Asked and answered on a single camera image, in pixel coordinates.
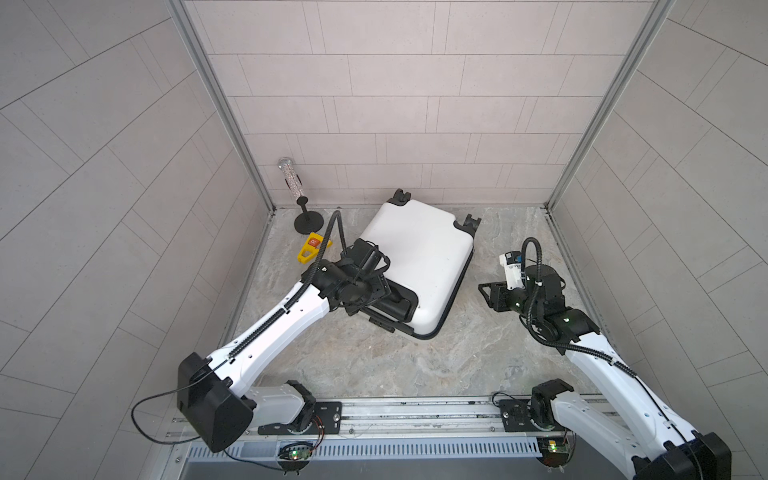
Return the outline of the white hard-shell suitcase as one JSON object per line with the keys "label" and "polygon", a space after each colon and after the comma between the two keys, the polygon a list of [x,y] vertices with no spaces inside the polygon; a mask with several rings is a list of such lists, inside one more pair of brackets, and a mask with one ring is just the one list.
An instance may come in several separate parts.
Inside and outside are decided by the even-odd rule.
{"label": "white hard-shell suitcase", "polygon": [[390,295],[362,309],[374,325],[430,340],[442,329],[474,253],[482,219],[456,216],[411,198],[401,189],[382,205],[361,238],[391,264]]}

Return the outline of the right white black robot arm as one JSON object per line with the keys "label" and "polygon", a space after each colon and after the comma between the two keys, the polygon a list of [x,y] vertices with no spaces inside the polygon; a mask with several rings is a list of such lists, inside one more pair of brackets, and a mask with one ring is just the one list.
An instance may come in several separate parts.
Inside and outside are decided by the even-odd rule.
{"label": "right white black robot arm", "polygon": [[478,289],[496,312],[515,312],[540,345],[576,365],[622,424],[594,410],[560,379],[533,388],[528,403],[538,429],[562,427],[585,440],[629,479],[729,479],[733,455],[715,433],[701,433],[669,407],[612,348],[598,325],[565,302],[565,281],[544,264],[540,242],[526,238],[500,256],[502,282]]}

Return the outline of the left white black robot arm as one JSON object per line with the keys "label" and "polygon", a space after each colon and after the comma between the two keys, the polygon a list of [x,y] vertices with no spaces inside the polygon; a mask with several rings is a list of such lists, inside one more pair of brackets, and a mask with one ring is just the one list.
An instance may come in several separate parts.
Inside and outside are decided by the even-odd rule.
{"label": "left white black robot arm", "polygon": [[329,312],[354,315],[388,296],[390,258],[357,239],[330,262],[316,257],[292,290],[236,339],[206,357],[191,353],[178,367],[177,407],[208,448],[235,443],[254,419],[302,433],[313,422],[315,397],[297,381],[249,392],[266,366],[299,334]]}

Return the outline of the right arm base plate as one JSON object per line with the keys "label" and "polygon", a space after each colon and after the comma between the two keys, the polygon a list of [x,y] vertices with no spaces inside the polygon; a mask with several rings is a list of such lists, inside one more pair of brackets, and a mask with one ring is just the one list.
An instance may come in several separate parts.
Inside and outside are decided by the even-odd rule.
{"label": "right arm base plate", "polygon": [[529,409],[528,400],[504,397],[493,400],[500,412],[501,421],[506,433],[534,433],[539,435],[562,435],[567,428],[557,423],[551,426],[538,425]]}

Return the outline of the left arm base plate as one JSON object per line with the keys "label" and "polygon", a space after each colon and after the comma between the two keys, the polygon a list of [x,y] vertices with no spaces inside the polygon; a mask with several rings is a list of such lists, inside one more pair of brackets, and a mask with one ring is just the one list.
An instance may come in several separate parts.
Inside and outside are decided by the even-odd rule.
{"label": "left arm base plate", "polygon": [[273,423],[259,426],[259,435],[319,435],[338,434],[343,404],[339,401],[320,401],[305,405],[297,417],[288,424]]}

